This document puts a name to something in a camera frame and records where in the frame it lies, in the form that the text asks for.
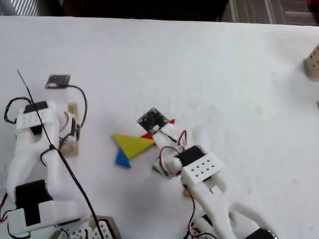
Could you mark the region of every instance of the black sensor module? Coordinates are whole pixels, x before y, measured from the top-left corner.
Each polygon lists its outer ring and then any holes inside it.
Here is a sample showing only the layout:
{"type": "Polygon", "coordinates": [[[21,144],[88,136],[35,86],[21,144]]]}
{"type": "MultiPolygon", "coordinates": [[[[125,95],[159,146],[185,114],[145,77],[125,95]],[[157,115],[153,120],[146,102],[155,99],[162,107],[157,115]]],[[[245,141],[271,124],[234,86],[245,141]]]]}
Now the black sensor module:
{"type": "Polygon", "coordinates": [[[152,108],[145,115],[138,119],[138,123],[151,135],[161,129],[168,123],[168,119],[163,116],[157,109],[152,108]]]}

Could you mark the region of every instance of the floor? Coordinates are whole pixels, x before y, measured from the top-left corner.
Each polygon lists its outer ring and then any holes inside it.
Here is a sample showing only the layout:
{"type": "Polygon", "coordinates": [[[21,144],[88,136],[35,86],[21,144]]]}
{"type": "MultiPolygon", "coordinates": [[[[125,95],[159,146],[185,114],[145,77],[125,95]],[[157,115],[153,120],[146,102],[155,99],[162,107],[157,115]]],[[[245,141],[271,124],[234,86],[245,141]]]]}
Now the floor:
{"type": "Polygon", "coordinates": [[[319,25],[307,0],[229,0],[225,22],[250,22],[288,25],[319,25]]]}

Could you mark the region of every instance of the wooden block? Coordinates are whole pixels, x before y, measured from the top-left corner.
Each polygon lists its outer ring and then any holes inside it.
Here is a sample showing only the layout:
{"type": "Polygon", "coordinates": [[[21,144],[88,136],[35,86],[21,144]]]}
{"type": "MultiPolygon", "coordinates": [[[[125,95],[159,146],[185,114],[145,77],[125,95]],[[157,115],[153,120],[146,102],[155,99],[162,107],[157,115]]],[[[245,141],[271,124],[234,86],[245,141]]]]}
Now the wooden block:
{"type": "Polygon", "coordinates": [[[190,197],[189,192],[184,188],[183,195],[186,197],[190,197]]]}
{"type": "MultiPolygon", "coordinates": [[[[105,216],[98,216],[98,215],[96,217],[98,221],[105,221],[107,223],[109,230],[112,231],[114,235],[114,239],[121,239],[121,234],[112,217],[105,217],[105,216]]],[[[96,227],[95,221],[92,216],[89,220],[89,227],[91,227],[93,230],[96,227]]]]}
{"type": "MultiPolygon", "coordinates": [[[[68,111],[71,114],[74,114],[78,119],[78,105],[76,103],[68,104],[68,111]]],[[[79,155],[79,144],[76,142],[75,144],[65,144],[61,148],[61,152],[64,157],[74,157],[79,155]]]]}
{"type": "Polygon", "coordinates": [[[57,239],[61,233],[62,231],[55,231],[49,239],[57,239]]]}

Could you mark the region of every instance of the yellow triangle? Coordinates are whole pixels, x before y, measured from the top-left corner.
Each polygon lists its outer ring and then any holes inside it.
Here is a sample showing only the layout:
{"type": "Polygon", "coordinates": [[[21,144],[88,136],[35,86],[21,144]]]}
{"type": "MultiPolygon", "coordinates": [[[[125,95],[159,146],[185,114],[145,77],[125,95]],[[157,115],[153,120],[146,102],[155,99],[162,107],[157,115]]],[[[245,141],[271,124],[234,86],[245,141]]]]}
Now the yellow triangle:
{"type": "Polygon", "coordinates": [[[113,136],[128,159],[134,158],[155,143],[153,139],[148,138],[132,137],[117,133],[113,134],[113,136]]]}

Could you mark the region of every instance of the colored puzzle piece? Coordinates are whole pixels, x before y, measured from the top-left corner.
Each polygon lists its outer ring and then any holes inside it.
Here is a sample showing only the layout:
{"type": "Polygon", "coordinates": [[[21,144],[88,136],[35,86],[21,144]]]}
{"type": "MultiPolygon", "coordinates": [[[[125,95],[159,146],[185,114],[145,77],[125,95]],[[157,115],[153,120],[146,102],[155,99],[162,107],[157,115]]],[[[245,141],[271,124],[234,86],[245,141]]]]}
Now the colored puzzle piece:
{"type": "Polygon", "coordinates": [[[119,149],[118,155],[116,156],[115,163],[124,167],[131,167],[129,159],[126,157],[121,148],[119,149]]]}
{"type": "MultiPolygon", "coordinates": [[[[169,123],[174,124],[174,123],[175,123],[175,120],[172,119],[171,121],[169,121],[169,123]]],[[[146,133],[146,134],[142,135],[141,138],[152,140],[153,143],[152,143],[151,145],[155,144],[155,141],[154,141],[154,139],[153,139],[153,136],[150,135],[149,133],[146,133]]],[[[118,164],[118,165],[124,166],[124,167],[131,168],[131,164],[130,164],[130,162],[129,162],[129,159],[132,159],[132,158],[128,158],[128,157],[126,156],[126,154],[124,153],[123,149],[121,149],[121,148],[122,148],[122,147],[121,147],[121,145],[120,145],[120,149],[119,149],[119,152],[118,152],[118,154],[117,154],[117,156],[116,156],[115,163],[118,164]]]]}
{"type": "Polygon", "coordinates": [[[114,134],[114,138],[128,159],[134,158],[155,143],[153,139],[132,137],[116,133],[114,134]]]}

